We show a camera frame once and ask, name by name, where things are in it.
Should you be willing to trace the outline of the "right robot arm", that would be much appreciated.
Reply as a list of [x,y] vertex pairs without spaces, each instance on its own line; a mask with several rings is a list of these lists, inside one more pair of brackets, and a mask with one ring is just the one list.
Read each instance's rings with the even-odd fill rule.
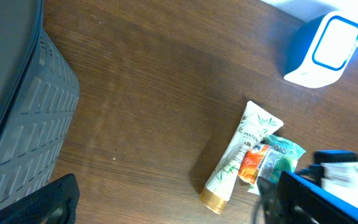
[[311,178],[310,182],[321,186],[321,179],[324,177],[322,163],[343,163],[358,162],[358,154],[345,150],[320,150],[313,153],[313,163],[309,167],[296,171],[295,174]]

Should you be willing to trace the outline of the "white cream tube gold cap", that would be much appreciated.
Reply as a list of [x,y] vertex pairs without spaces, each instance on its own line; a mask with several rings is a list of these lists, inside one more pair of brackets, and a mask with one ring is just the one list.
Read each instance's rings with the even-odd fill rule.
[[282,120],[248,101],[228,147],[200,193],[200,201],[214,213],[222,214],[246,152],[282,126]]

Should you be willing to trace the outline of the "small teal tissue pack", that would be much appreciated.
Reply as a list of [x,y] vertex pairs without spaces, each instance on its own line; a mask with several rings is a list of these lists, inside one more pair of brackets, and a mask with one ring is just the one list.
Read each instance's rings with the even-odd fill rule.
[[292,156],[270,149],[262,161],[257,179],[264,178],[273,184],[277,184],[282,172],[294,172],[297,163],[298,160]]

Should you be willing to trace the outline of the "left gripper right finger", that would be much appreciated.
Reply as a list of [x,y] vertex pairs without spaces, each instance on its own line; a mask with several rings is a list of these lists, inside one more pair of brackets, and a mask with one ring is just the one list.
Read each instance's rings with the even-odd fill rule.
[[358,223],[358,208],[291,172],[283,172],[277,184],[257,180],[266,224]]

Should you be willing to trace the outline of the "small orange packet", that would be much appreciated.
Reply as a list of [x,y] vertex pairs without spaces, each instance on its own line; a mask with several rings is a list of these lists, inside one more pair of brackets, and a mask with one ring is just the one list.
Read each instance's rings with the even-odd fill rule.
[[271,146],[268,144],[258,144],[246,152],[238,173],[242,181],[255,184],[260,166],[269,150]]

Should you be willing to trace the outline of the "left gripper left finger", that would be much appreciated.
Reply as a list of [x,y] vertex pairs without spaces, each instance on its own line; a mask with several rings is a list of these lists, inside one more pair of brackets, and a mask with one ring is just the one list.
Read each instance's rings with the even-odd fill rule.
[[74,224],[79,197],[75,175],[64,175],[0,210],[0,224]]

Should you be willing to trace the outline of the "teal wet wipes pack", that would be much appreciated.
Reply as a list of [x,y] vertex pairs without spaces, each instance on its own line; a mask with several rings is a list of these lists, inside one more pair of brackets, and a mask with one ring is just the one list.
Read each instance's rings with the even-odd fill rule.
[[[267,139],[265,139],[264,143],[259,144],[268,144],[269,146],[271,146],[271,149],[274,149],[288,156],[292,156],[294,159],[297,160],[299,160],[299,158],[305,153],[305,150],[296,143],[285,138],[275,136],[273,134],[270,135]],[[250,184],[248,192],[259,195],[257,179],[255,184]]]

